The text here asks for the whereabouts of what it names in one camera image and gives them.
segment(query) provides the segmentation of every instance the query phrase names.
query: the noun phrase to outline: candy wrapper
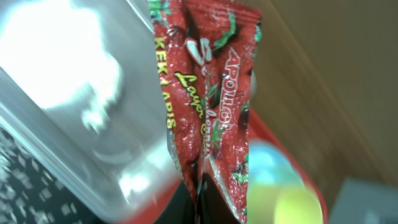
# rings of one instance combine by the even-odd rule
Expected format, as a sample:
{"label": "candy wrapper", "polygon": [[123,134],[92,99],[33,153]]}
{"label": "candy wrapper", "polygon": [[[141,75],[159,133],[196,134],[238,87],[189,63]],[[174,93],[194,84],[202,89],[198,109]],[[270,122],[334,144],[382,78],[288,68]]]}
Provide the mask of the candy wrapper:
{"label": "candy wrapper", "polygon": [[196,203],[209,173],[246,223],[250,81],[261,12],[224,0],[149,1],[169,151]]}

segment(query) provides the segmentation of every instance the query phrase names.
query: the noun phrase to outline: snack wrapper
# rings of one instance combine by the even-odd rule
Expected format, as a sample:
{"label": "snack wrapper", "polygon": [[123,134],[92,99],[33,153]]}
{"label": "snack wrapper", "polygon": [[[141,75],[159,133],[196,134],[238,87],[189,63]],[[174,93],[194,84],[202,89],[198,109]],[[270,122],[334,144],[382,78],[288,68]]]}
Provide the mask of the snack wrapper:
{"label": "snack wrapper", "polygon": [[261,12],[224,0],[149,6],[170,154],[194,203],[207,172],[246,223],[250,82]]}

